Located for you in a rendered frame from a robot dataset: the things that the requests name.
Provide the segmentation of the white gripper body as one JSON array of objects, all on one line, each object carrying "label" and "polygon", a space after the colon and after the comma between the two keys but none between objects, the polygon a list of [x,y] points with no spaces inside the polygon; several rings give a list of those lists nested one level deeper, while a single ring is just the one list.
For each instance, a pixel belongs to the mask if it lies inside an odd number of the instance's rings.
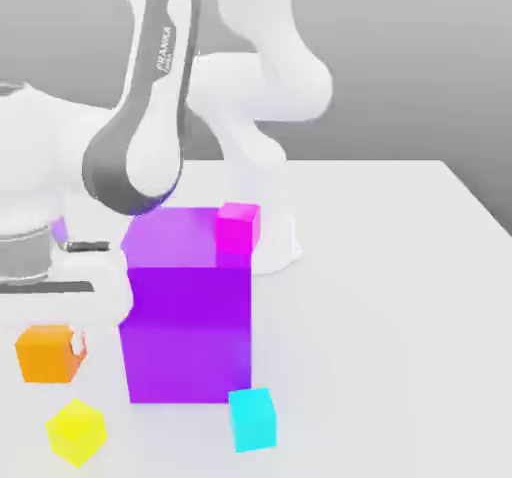
[{"label": "white gripper body", "polygon": [[0,327],[116,326],[132,302],[124,268],[110,262],[69,265],[39,281],[0,283]]}]

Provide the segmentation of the small orange cube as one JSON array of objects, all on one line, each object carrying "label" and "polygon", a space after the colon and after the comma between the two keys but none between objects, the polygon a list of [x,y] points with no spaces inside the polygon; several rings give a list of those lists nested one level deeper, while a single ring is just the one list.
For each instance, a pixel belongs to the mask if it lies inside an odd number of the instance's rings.
[{"label": "small orange cube", "polygon": [[87,356],[85,337],[82,350],[72,348],[73,331],[67,325],[34,325],[15,343],[22,377],[27,383],[70,383]]}]

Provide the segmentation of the small yellow cube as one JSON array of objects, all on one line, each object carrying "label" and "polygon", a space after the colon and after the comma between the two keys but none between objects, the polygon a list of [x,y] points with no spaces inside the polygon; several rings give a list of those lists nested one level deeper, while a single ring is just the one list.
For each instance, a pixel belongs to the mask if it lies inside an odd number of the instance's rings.
[{"label": "small yellow cube", "polygon": [[89,460],[107,439],[104,414],[74,399],[45,423],[52,451],[75,467]]}]

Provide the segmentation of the small magenta cube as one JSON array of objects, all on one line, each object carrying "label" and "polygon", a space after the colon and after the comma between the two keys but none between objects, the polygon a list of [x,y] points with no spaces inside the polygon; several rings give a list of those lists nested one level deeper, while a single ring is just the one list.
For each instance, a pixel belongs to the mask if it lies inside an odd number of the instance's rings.
[{"label": "small magenta cube", "polygon": [[217,211],[215,241],[218,252],[251,255],[261,234],[261,208],[256,204],[226,202]]}]

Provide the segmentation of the small cyan cube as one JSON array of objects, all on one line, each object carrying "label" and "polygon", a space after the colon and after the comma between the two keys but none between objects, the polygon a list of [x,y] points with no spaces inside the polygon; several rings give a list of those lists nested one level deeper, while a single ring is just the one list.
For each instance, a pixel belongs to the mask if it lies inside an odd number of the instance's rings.
[{"label": "small cyan cube", "polygon": [[268,388],[231,391],[228,404],[237,453],[276,446],[277,414]]}]

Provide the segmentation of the large purple box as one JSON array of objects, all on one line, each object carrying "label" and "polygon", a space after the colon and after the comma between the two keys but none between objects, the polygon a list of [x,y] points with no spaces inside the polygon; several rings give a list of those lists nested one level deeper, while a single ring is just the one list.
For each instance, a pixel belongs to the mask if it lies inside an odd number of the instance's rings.
[{"label": "large purple box", "polygon": [[251,255],[217,251],[217,207],[159,208],[122,242],[133,308],[119,328],[131,402],[225,403],[251,386]]}]

